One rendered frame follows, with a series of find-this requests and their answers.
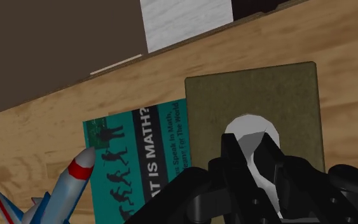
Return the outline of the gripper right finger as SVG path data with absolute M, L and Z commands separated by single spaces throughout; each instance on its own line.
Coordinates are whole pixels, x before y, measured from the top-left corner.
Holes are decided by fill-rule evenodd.
M 304 158 L 283 154 L 267 133 L 254 152 L 254 163 L 275 185 L 285 219 L 358 224 L 358 168 L 338 164 L 320 172 Z

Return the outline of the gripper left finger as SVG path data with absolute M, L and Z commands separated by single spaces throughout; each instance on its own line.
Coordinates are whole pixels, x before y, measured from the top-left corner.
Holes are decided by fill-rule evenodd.
M 211 224 L 217 216 L 226 224 L 279 224 L 234 134 L 221 136 L 221 155 L 207 170 L 183 170 L 125 224 Z

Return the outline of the white spoon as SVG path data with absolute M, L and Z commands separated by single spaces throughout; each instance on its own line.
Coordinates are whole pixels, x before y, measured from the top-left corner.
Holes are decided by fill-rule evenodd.
M 265 132 L 280 147 L 279 133 L 273 123 L 262 116 L 245 114 L 231 121 L 227 125 L 225 132 L 235 135 L 257 186 L 265 190 L 279 218 L 282 218 L 275 185 L 259 173 L 259 169 L 254 163 L 254 152 Z

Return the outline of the olive green book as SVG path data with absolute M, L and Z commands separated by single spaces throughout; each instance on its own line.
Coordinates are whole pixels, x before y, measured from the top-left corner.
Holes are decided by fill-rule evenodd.
M 314 62 L 186 78 L 192 167 L 207 170 L 221 155 L 227 125 L 245 114 L 262 116 L 279 133 L 285 155 L 324 172 L 317 68 Z

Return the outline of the teal book with silhouettes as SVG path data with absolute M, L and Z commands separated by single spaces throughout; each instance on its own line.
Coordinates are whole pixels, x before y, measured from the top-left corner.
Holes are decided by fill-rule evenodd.
M 185 99 L 83 122 L 95 224 L 124 224 L 191 166 Z

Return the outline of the light wooden desk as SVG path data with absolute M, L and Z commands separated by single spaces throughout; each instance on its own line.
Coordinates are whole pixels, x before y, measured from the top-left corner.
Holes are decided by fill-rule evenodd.
M 358 167 L 358 0 L 308 0 L 0 112 L 0 191 L 21 209 L 84 147 L 85 120 L 184 97 L 184 79 L 317 65 L 325 162 Z

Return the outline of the toy aeroplane blue red white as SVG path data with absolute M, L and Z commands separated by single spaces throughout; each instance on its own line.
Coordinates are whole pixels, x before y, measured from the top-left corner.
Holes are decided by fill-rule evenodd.
M 60 174 L 53 191 L 33 197 L 26 212 L 0 192 L 0 214 L 5 224 L 70 224 L 70 217 L 85 190 L 95 165 L 95 148 L 76 155 Z

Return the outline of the white wooden board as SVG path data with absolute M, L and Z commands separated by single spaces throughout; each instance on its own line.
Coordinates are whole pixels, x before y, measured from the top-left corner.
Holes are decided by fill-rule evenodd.
M 233 21 L 231 0 L 140 0 L 148 52 Z

